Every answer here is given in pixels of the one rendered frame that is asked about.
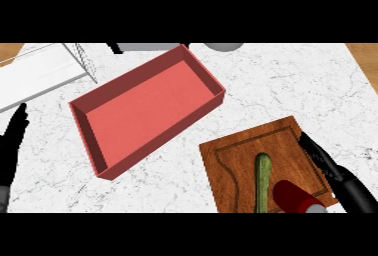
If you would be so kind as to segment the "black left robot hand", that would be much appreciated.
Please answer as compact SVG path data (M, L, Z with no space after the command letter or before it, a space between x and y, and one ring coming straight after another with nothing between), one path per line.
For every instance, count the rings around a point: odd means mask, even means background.
M26 104L22 103L10 118L4 134L0 135L0 186L10 186L15 179L18 151L29 124L26 118Z

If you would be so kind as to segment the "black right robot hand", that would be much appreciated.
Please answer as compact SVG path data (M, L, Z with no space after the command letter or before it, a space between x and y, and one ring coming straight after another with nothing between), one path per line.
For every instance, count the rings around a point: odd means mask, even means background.
M305 133L301 133L298 145L325 175L335 198L345 212L378 213L378 200L362 181L348 169L337 164L328 152Z

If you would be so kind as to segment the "long green squash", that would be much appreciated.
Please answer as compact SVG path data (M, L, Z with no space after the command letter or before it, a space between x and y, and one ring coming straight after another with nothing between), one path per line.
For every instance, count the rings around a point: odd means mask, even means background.
M266 153L255 156L255 212L269 212L269 180L272 172L272 160Z

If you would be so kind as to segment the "brown wooden cutting board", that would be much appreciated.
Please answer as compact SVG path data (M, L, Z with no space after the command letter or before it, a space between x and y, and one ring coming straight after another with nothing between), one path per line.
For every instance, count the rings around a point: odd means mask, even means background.
M255 207L254 160L272 159L269 189L291 181L326 207L338 203L325 176L298 145L301 128L292 116L199 145L218 212L252 212Z

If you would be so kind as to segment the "red open box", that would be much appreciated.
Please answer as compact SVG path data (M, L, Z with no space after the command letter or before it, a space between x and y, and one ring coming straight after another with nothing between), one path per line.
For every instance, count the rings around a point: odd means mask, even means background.
M224 92L180 45L72 100L94 175L115 179L220 106Z

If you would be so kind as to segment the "grey box-shaped appliance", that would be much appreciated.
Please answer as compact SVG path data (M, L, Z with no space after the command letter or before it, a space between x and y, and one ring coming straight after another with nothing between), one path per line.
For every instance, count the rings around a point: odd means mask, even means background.
M108 43L108 46L115 54L122 54L125 51L161 51L171 50L179 47L187 51L187 43Z

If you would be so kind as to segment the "dark red can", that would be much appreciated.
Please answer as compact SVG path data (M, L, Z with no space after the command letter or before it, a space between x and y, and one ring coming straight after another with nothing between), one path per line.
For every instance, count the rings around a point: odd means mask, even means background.
M285 213L326 213L320 200L288 180L274 184L273 200Z

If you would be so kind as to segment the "white flat appliance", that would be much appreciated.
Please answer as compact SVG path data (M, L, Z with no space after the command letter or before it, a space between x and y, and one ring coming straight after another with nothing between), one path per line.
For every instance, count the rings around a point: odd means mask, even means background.
M26 43L7 61L0 67L0 113L85 76L97 82L78 43Z

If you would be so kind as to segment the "grey round object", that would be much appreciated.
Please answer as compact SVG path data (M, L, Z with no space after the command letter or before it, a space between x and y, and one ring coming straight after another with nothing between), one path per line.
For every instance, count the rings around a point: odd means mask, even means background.
M207 43L205 46L218 52L230 52L235 51L242 44L241 43Z

